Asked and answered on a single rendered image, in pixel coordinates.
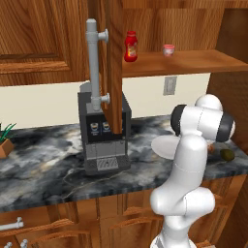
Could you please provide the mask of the red ketchup bottle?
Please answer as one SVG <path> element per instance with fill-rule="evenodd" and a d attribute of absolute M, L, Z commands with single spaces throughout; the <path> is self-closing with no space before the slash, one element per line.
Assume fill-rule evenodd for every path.
<path fill-rule="evenodd" d="M 138 39 L 135 31 L 128 31 L 125 40 L 125 55 L 124 60 L 126 62 L 135 62 L 138 59 L 137 54 Z"/>

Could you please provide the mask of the dark grey coffee machine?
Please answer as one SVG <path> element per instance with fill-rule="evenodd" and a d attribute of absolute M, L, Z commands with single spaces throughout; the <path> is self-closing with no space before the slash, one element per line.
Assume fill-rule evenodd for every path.
<path fill-rule="evenodd" d="M 91 104 L 91 85 L 83 83 L 77 93 L 84 169 L 88 175 L 127 170 L 128 138 L 131 135 L 132 111 L 122 95 L 122 133 L 114 134 L 103 111 L 94 111 Z"/>

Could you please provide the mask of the grey wall outlet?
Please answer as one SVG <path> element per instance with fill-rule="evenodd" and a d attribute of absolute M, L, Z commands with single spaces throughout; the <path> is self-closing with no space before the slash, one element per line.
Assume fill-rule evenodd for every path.
<path fill-rule="evenodd" d="M 177 76 L 165 77 L 164 95 L 173 95 L 175 93 Z"/>

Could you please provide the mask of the white plate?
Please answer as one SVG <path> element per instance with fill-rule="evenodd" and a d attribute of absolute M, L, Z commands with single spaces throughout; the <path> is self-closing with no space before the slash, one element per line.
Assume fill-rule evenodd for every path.
<path fill-rule="evenodd" d="M 179 137 L 159 136 L 151 142 L 151 148 L 158 156 L 172 160 L 178 143 Z"/>

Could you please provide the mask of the open wooden cabinet door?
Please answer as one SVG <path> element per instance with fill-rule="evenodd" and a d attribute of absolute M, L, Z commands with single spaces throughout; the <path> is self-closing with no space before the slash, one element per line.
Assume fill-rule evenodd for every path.
<path fill-rule="evenodd" d="M 87 0 L 88 16 L 97 21 L 97 30 L 108 30 L 108 43 L 99 42 L 100 92 L 109 94 L 103 112 L 114 134 L 122 133 L 122 0 Z"/>

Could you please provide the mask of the closed wooden wall cabinet door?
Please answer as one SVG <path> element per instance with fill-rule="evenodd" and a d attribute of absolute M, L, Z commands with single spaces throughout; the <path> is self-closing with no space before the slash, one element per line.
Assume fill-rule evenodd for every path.
<path fill-rule="evenodd" d="M 87 0 L 0 0 L 0 86 L 89 79 Z"/>

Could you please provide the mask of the tall wooden side panel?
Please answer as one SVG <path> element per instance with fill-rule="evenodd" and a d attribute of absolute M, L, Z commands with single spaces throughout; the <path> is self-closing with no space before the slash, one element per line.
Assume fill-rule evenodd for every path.
<path fill-rule="evenodd" d="M 217 49 L 248 65 L 248 9 L 224 11 Z M 233 116 L 236 129 L 232 140 L 248 155 L 248 71 L 212 74 L 207 92 L 216 95 Z M 235 203 L 216 248 L 248 246 L 248 174 L 234 179 L 242 185 L 234 194 Z"/>

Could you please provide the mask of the dark green avocado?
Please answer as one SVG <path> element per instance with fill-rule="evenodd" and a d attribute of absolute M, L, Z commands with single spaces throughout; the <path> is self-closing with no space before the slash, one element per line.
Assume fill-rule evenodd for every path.
<path fill-rule="evenodd" d="M 227 162 L 230 162 L 234 159 L 234 153 L 230 149 L 221 149 L 220 155 Z"/>

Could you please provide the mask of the wooden base cabinet door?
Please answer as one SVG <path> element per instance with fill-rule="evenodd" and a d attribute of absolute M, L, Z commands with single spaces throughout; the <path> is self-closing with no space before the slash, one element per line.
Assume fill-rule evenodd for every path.
<path fill-rule="evenodd" d="M 101 248 L 149 248 L 163 217 L 153 213 L 144 190 L 98 199 Z"/>
<path fill-rule="evenodd" d="M 201 186 L 208 188 L 215 197 L 214 210 L 197 220 L 189 230 L 190 239 L 197 248 L 215 245 L 233 210 L 246 175 L 205 180 Z"/>

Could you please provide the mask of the jam jar with white lid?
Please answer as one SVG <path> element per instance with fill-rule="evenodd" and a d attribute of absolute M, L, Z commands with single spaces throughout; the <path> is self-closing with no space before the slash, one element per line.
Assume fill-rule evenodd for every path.
<path fill-rule="evenodd" d="M 173 56 L 174 54 L 174 45 L 163 45 L 163 54 L 165 56 Z"/>

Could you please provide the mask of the potted green plant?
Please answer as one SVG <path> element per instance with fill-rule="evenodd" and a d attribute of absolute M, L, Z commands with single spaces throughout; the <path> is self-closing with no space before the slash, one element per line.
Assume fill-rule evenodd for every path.
<path fill-rule="evenodd" d="M 10 131 L 16 124 L 9 124 L 4 130 L 1 130 L 0 123 L 0 159 L 5 159 L 13 151 L 14 145 L 11 141 Z"/>

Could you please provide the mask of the wooden drawer front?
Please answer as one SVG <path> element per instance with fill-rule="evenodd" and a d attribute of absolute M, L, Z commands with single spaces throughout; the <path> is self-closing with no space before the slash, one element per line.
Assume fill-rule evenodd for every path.
<path fill-rule="evenodd" d="M 0 226 L 20 217 L 24 226 L 0 231 L 0 248 L 100 248 L 95 200 L 0 213 Z"/>

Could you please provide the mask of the open wooden wall cabinet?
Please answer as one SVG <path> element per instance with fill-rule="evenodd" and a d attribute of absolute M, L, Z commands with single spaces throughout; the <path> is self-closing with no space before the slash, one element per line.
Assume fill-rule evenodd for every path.
<path fill-rule="evenodd" d="M 248 0 L 123 0 L 123 30 L 138 36 L 138 60 L 123 76 L 151 77 L 248 71 L 217 49 L 224 11 L 248 9 Z M 163 45 L 174 45 L 173 56 Z"/>

